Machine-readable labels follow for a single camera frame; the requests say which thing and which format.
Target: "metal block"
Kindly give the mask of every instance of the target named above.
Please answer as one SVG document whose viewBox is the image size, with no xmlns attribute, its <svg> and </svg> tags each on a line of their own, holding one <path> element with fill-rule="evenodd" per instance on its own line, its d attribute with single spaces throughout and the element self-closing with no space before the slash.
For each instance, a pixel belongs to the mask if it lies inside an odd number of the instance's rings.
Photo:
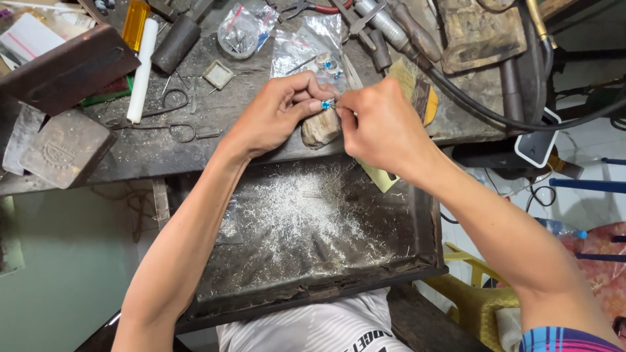
<svg viewBox="0 0 626 352">
<path fill-rule="evenodd" d="M 116 139 L 113 131 L 72 109 L 50 119 L 19 163 L 61 189 L 76 187 L 89 177 Z"/>
</svg>

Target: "tiled floor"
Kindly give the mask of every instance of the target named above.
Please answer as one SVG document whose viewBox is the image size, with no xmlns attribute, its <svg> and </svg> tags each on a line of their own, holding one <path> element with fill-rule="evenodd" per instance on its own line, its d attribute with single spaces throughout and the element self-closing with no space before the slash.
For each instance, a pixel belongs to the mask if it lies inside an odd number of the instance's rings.
<svg viewBox="0 0 626 352">
<path fill-rule="evenodd" d="M 607 165 L 601 158 L 626 159 L 626 132 L 614 129 L 608 119 L 601 118 L 579 127 L 560 132 L 556 146 L 559 156 L 569 162 L 585 168 L 581 179 L 626 181 L 626 166 Z M 483 169 L 468 168 L 467 172 L 484 180 L 487 187 L 494 189 L 485 177 Z M 508 193 L 528 185 L 527 180 L 508 181 L 490 171 L 496 187 L 500 193 Z M 567 179 L 566 176 L 553 173 L 550 177 Z M 548 179 L 537 183 L 535 188 L 548 185 Z M 550 190 L 539 191 L 538 196 L 548 203 Z M 524 209 L 530 197 L 528 189 L 511 196 L 511 201 Z M 448 217 L 450 213 L 442 206 L 441 211 Z M 543 207 L 533 201 L 529 214 L 535 217 L 544 217 L 568 222 L 579 229 L 589 230 L 605 224 L 626 220 L 626 195 L 605 192 L 557 188 L 557 198 L 550 207 Z M 453 225 L 441 221 L 444 242 L 452 242 L 474 256 L 482 258 L 470 237 L 460 225 Z M 469 282 L 471 267 L 464 262 L 449 263 L 450 273 L 464 282 Z M 418 284 L 419 290 L 442 310 L 447 311 L 451 303 L 423 283 Z"/>
</svg>

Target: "white paper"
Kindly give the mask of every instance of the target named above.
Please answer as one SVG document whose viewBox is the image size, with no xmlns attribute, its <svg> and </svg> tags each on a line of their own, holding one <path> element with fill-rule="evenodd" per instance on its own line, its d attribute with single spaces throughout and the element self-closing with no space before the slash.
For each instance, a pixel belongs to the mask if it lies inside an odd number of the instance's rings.
<svg viewBox="0 0 626 352">
<path fill-rule="evenodd" d="M 33 15 L 25 13 L 0 35 L 0 43 L 24 59 L 32 61 L 65 43 L 65 40 Z"/>
</svg>

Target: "wooden workbench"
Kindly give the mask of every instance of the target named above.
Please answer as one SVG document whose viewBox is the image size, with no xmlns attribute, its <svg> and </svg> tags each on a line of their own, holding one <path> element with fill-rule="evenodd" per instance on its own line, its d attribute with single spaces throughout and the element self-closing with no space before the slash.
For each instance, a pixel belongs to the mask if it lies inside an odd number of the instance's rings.
<svg viewBox="0 0 626 352">
<path fill-rule="evenodd" d="M 261 0 L 244 0 L 241 2 L 244 6 L 248 3 L 263 3 Z M 317 0 L 317 2 L 325 3 L 324 0 Z M 406 2 L 409 4 L 414 17 L 433 34 L 436 34 L 435 38 L 440 38 L 435 30 L 434 16 L 428 9 L 426 0 L 407 0 Z M 288 3 L 290 0 L 277 0 L 279 9 L 286 7 Z M 182 9 L 190 7 L 191 4 L 195 3 L 191 3 L 190 0 L 174 1 L 174 5 Z M 219 23 L 234 4 L 234 0 L 217 1 L 213 4 L 213 9 L 202 22 L 202 37 L 179 66 L 178 72 L 180 76 L 186 79 L 187 85 L 193 85 L 195 77 L 201 76 L 214 60 L 220 60 L 237 74 L 236 77 L 222 91 L 215 91 L 212 94 L 209 92 L 213 90 L 213 87 L 203 78 L 200 78 L 198 81 L 198 106 L 194 115 L 190 114 L 191 105 L 188 105 L 181 110 L 162 116 L 146 118 L 146 122 L 151 123 L 161 119 L 170 122 L 187 122 L 196 126 L 210 126 L 223 130 L 223 136 L 260 87 L 267 82 L 270 77 L 269 71 L 274 47 L 273 38 L 268 39 L 258 53 L 246 60 L 235 60 L 218 47 L 215 32 Z M 122 28 L 127 6 L 128 1 L 122 1 L 110 15 L 110 22 L 117 28 Z M 301 17 L 315 15 L 317 14 L 313 11 L 304 11 L 298 17 L 284 21 L 277 28 L 284 31 L 296 31 L 302 23 Z M 154 18 L 162 24 L 165 23 L 156 15 Z M 157 45 L 165 37 L 168 30 L 169 26 L 159 35 Z M 357 67 L 364 85 L 371 85 L 382 79 L 382 75 L 374 70 L 371 58 L 356 39 L 349 40 L 344 45 L 344 52 Z M 160 107 L 161 92 L 165 87 L 167 78 L 165 74 L 156 72 L 156 68 L 153 69 L 145 104 L 146 110 Z M 492 110 L 502 113 L 500 72 L 497 68 L 459 75 L 453 78 L 453 81 L 474 99 Z M 185 86 L 174 74 L 168 88 L 185 89 Z M 439 109 L 434 122 L 428 127 L 428 132 L 435 143 L 452 145 L 504 138 L 503 132 L 472 117 L 464 108 L 442 94 L 438 88 L 436 91 L 440 101 Z M 120 98 L 110 103 L 106 109 L 106 105 L 101 104 L 86 109 L 86 112 L 92 118 L 104 123 L 107 120 L 124 117 L 128 108 L 128 101 L 128 97 Z M 6 146 L 13 125 L 10 118 L 5 120 L 3 124 L 7 128 L 0 135 L 1 147 Z M 91 175 L 88 184 L 145 179 L 202 170 L 221 138 L 179 143 L 172 140 L 166 130 L 123 130 L 117 133 L 117 142 Z M 300 138 L 300 128 L 298 128 L 283 146 L 256 160 L 256 162 L 297 160 L 341 152 L 343 152 L 342 138 L 337 138 L 320 150 L 311 150 L 305 147 Z M 0 182 L 0 195 L 35 192 L 52 188 L 54 188 L 52 185 L 34 175 L 17 177 L 13 174 L 7 174 Z"/>
</svg>

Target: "plastic container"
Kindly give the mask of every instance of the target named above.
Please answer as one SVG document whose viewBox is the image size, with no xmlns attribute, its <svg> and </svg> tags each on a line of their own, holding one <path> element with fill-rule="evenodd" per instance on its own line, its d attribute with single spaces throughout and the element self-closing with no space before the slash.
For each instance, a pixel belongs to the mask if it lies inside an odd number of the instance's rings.
<svg viewBox="0 0 626 352">
<path fill-rule="evenodd" d="M 570 225 L 566 222 L 544 219 L 542 217 L 535 217 L 541 225 L 543 225 L 548 231 L 552 232 L 559 240 L 563 240 L 564 237 L 572 239 L 586 239 L 587 232 L 577 229 L 574 225 Z"/>
<path fill-rule="evenodd" d="M 222 49 L 237 59 L 249 58 L 259 44 L 259 29 L 245 18 L 228 18 L 217 29 Z"/>
</svg>

